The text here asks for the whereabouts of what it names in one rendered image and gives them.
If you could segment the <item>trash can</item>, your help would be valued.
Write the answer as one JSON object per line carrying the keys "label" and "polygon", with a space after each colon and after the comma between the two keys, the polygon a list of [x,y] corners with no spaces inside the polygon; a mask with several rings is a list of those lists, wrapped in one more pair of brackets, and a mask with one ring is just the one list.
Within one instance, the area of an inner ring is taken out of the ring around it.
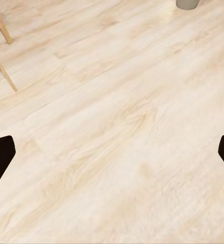
{"label": "trash can", "polygon": [[200,0],[176,0],[176,6],[182,10],[189,11],[194,10],[199,2]]}

